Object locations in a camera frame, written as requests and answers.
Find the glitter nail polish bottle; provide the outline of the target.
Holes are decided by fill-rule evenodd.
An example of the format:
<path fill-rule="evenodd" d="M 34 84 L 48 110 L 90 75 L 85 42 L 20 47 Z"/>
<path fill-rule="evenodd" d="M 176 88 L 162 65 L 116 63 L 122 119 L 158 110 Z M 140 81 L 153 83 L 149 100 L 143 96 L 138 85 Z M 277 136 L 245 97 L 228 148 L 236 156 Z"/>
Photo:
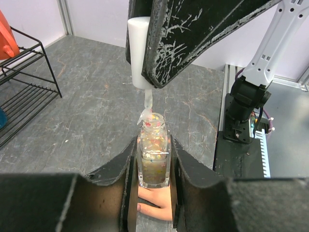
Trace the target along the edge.
<path fill-rule="evenodd" d="M 153 112 L 142 122 L 136 145 L 139 186 L 148 189 L 168 187 L 171 139 L 161 114 Z"/>

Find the white nail polish brush cap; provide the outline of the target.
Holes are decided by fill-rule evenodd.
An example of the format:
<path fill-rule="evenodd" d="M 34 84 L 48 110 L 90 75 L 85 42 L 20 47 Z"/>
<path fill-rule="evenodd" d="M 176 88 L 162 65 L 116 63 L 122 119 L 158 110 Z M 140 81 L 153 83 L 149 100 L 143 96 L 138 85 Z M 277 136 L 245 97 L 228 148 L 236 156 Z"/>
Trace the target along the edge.
<path fill-rule="evenodd" d="M 154 89 L 154 87 L 141 74 L 146 49 L 149 23 L 149 16 L 135 17 L 127 21 L 132 84 L 134 87 L 138 89 L 143 89 L 145 92 L 144 110 L 142 111 L 140 118 L 138 119 L 138 124 L 150 117 L 153 105 L 152 90 Z"/>

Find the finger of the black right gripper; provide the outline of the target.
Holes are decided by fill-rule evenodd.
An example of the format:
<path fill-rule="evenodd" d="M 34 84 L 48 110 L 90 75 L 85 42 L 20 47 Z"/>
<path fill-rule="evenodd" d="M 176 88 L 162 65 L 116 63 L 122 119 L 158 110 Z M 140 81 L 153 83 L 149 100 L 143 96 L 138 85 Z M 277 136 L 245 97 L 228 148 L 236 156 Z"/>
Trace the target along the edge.
<path fill-rule="evenodd" d="M 142 75 L 164 88 L 208 48 L 277 0 L 154 0 Z"/>
<path fill-rule="evenodd" d="M 152 0 L 129 0 L 127 19 L 129 20 L 135 17 L 150 16 L 152 4 Z M 126 30 L 126 61 L 131 63 L 128 26 Z"/>

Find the mannequin hand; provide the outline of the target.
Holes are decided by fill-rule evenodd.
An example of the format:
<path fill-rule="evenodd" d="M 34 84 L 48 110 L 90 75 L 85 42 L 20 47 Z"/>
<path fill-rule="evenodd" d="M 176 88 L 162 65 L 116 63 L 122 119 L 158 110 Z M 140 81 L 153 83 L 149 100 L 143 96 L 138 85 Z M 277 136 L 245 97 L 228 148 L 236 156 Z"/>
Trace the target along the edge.
<path fill-rule="evenodd" d="M 138 203 L 138 212 L 159 220 L 172 221 L 170 187 L 156 189 L 139 187 L 138 197 L 154 205 Z"/>

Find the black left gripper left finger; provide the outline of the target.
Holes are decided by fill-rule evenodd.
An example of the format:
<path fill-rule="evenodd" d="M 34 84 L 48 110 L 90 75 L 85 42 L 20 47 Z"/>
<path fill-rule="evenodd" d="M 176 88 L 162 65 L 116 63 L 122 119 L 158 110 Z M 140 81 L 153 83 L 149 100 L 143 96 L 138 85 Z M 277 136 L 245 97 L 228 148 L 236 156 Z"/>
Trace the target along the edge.
<path fill-rule="evenodd" d="M 3 232 L 133 232 L 137 222 L 136 139 L 87 175 L 0 176 Z"/>

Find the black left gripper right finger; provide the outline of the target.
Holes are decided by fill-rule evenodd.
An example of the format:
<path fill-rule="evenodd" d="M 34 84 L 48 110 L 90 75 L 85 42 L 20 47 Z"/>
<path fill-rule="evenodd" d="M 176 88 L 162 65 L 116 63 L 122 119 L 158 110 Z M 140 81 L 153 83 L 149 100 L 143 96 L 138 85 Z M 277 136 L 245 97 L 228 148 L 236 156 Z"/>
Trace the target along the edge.
<path fill-rule="evenodd" d="M 225 178 L 171 139 L 172 223 L 179 232 L 306 232 L 307 178 Z"/>

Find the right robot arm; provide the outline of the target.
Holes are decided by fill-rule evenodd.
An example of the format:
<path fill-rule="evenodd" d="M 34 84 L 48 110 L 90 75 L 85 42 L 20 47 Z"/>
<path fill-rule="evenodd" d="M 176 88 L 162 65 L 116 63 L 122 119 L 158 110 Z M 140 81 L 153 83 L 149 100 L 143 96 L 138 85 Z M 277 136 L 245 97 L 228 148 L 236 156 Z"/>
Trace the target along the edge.
<path fill-rule="evenodd" d="M 224 138 L 248 144 L 245 125 L 270 97 L 278 62 L 309 15 L 306 0 L 131 0 L 128 6 L 126 60 L 132 83 L 144 89 L 146 121 L 152 89 L 164 88 L 208 48 L 277 6 L 250 63 L 235 77 L 225 104 Z"/>

